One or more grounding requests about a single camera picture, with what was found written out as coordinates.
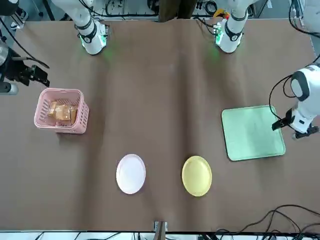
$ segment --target green tray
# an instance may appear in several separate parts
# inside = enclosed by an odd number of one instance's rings
[[[221,114],[225,145],[231,161],[285,154],[280,129],[272,130],[278,119],[268,105],[226,109]]]

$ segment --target pink plastic basket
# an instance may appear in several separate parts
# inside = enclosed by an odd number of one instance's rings
[[[78,106],[75,123],[72,126],[60,124],[56,126],[55,119],[47,117],[51,101],[59,104]],[[77,89],[47,88],[40,94],[34,115],[34,125],[38,129],[50,129],[56,133],[83,134],[87,129],[89,108],[84,100],[84,94]]]

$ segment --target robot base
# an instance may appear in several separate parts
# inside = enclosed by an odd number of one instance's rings
[[[95,36],[92,38],[90,43],[87,43],[85,40],[80,37],[82,41],[82,46],[90,55],[96,55],[101,52],[101,50],[107,46],[109,26],[104,25],[98,21],[95,21],[97,31]]]
[[[226,34],[226,30],[225,30],[226,22],[227,20],[224,19],[221,22],[217,23],[217,25],[220,25],[221,27],[221,32],[218,36],[216,36],[215,44],[219,46],[219,48],[221,48],[221,50],[224,51],[225,53],[231,54],[240,45],[241,37],[243,34],[241,34],[236,41],[231,41],[230,37]]]

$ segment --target black cable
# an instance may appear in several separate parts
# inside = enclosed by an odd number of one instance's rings
[[[291,10],[293,8],[293,3],[294,1],[291,1],[291,5],[290,5],[290,8],[289,8],[289,22],[290,22],[290,25],[297,31],[299,31],[300,33],[304,33],[304,34],[308,34],[308,35],[311,35],[311,36],[314,36],[316,38],[319,38],[320,39],[320,35],[319,32],[312,32],[312,31],[305,31],[299,27],[297,27],[297,25],[294,25],[293,22],[292,22],[292,19],[291,19]]]
[[[273,217],[274,217],[275,213],[280,214],[280,215],[284,216],[286,219],[288,219],[288,220],[291,222],[291,224],[292,224],[292,226],[293,226],[293,228],[294,228],[294,231],[297,231],[297,230],[296,230],[296,227],[297,227],[298,230],[299,230],[299,232],[300,232],[300,230],[301,230],[300,227],[299,227],[298,224],[297,224],[295,221],[293,221],[290,217],[288,217],[288,216],[285,215],[284,213],[278,211],[277,209],[275,209],[275,210],[273,210],[273,211],[274,211],[274,212],[273,212],[272,215],[271,215],[271,218],[270,218],[270,221],[269,221],[269,225],[268,225],[267,229],[265,230],[266,233],[269,231],[269,229],[270,229],[270,227],[271,227],[272,220],[273,220]]]
[[[278,81],[278,82],[273,86],[273,88],[271,89],[271,92],[270,92],[270,94],[269,94],[269,108],[270,108],[270,111],[271,111],[271,113],[272,113],[274,116],[276,116],[279,120],[281,119],[281,117],[279,117],[277,114],[275,114],[274,111],[273,111],[272,108],[271,108],[271,95],[272,95],[273,91],[275,90],[276,86],[278,86],[282,81],[286,80],[287,78],[290,78],[291,76],[292,76],[292,75],[288,75],[288,76],[282,78],[280,81]]]
[[[287,84],[287,82],[288,82],[289,79],[290,79],[290,77],[288,77],[288,78],[284,81],[283,86],[282,86],[282,90],[283,90],[283,94],[284,94],[287,98],[293,99],[293,98],[295,98],[296,96],[290,96],[290,95],[288,95],[288,94],[286,93],[286,84]]]
[[[204,18],[201,19],[199,15],[195,16],[193,19],[199,20],[202,24],[206,25],[209,28],[213,28],[214,27],[213,25],[207,23]]]
[[[294,224],[297,226],[297,228],[300,230],[299,226],[298,226],[290,217],[288,217],[288,216],[285,215],[284,213],[278,211],[278,209],[284,208],[284,207],[297,207],[297,208],[304,209],[304,210],[306,210],[306,211],[309,211],[309,212],[311,212],[311,213],[313,213],[313,214],[316,214],[316,215],[319,215],[319,216],[320,216],[320,214],[319,214],[318,212],[313,211],[313,210],[310,210],[310,209],[308,209],[308,208],[306,208],[306,207],[303,207],[303,206],[300,206],[300,205],[295,205],[295,204],[280,205],[280,206],[276,207],[274,210],[268,211],[267,214],[266,214],[262,219],[260,219],[259,221],[250,223],[250,224],[246,225],[246,226],[245,226],[243,229],[241,229],[240,231],[233,232],[232,234],[233,234],[233,235],[238,235],[238,234],[242,233],[243,231],[245,231],[247,228],[249,228],[249,227],[251,227],[251,226],[254,226],[254,225],[257,225],[257,224],[260,224],[260,223],[263,222],[263,221],[268,217],[268,215],[271,214],[271,213],[273,213],[273,215],[271,216],[271,219],[270,219],[271,221],[269,222],[269,225],[268,225],[268,227],[267,227],[267,231],[269,230],[269,228],[270,228],[270,226],[271,226],[274,213],[281,214],[281,215],[284,216],[286,219],[288,219],[289,221],[291,221],[292,223],[294,223]]]
[[[258,16],[256,17],[257,19],[260,18],[260,15],[262,14],[263,10],[265,9],[268,1],[269,1],[269,0],[265,0],[262,8],[260,8],[260,12],[259,12]]]
[[[109,14],[108,12],[108,6],[110,4],[111,0],[108,1],[108,3],[105,5],[105,16],[109,18],[115,18],[115,17],[156,17],[158,16],[157,13],[154,14]]]
[[[109,14],[108,12],[108,7],[111,2],[111,0],[108,1],[108,3],[105,5],[105,14],[100,14],[88,7],[84,1],[78,0],[86,9],[89,10],[90,13],[94,13],[95,15],[98,15],[100,17],[105,17],[105,18],[123,18],[123,17],[156,17],[158,14]]]
[[[79,237],[79,235],[82,233],[82,231],[81,232],[79,232],[77,235],[76,235],[76,237],[75,237],[75,239],[74,240],[76,240],[78,237]]]
[[[313,60],[313,62],[312,62],[312,63],[315,63],[319,58],[320,58],[320,54],[316,57],[316,59],[315,59],[315,60]]]
[[[305,226],[304,228],[302,228],[302,230],[299,232],[298,236],[297,237],[294,237],[292,240],[301,240],[303,237],[303,233],[305,230],[307,230],[308,228],[312,227],[312,226],[319,226],[320,225],[320,222],[315,222],[315,223],[311,223],[307,226]]]
[[[11,38],[15,41],[15,43],[26,53],[28,54],[34,61],[38,62],[39,64],[41,64],[42,66],[44,66],[45,68],[49,69],[50,67],[45,64],[43,61],[40,61],[38,59],[36,59],[34,56],[32,56],[15,38],[15,36],[10,32],[10,30],[7,28],[7,26],[5,25],[4,21],[1,19],[0,17],[0,22],[2,23],[2,25],[4,26],[5,30],[8,32],[8,34],[11,36]]]
[[[41,238],[42,235],[44,235],[45,232],[43,231],[42,233],[40,233],[34,240],[39,240]]]
[[[121,232],[117,232],[111,236],[108,236],[107,238],[104,238],[104,239],[97,239],[97,238],[90,238],[90,239],[87,239],[87,240],[109,240],[109,239],[112,239],[113,237],[119,235]]]
[[[213,6],[215,10],[210,11],[209,6]],[[207,1],[204,5],[204,10],[206,11],[207,14],[209,14],[211,16],[215,15],[217,9],[218,9],[217,4],[214,1]]]

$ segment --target white plate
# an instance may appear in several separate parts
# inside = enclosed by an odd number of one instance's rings
[[[135,194],[144,185],[146,167],[136,154],[125,155],[116,168],[116,182],[126,194]]]

